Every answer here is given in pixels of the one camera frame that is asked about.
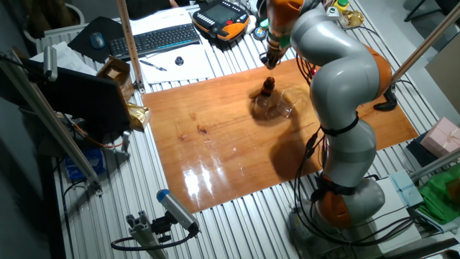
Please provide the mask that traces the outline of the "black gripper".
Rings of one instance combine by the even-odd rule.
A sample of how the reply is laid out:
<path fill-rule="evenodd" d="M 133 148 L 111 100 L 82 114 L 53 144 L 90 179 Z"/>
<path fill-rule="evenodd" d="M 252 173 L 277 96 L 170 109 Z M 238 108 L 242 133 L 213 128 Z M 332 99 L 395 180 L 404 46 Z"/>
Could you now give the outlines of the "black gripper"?
<path fill-rule="evenodd" d="M 286 49 L 280 46 L 267 46 L 267 53 L 262 56 L 262 62 L 267 69 L 273 70 L 285 55 Z"/>

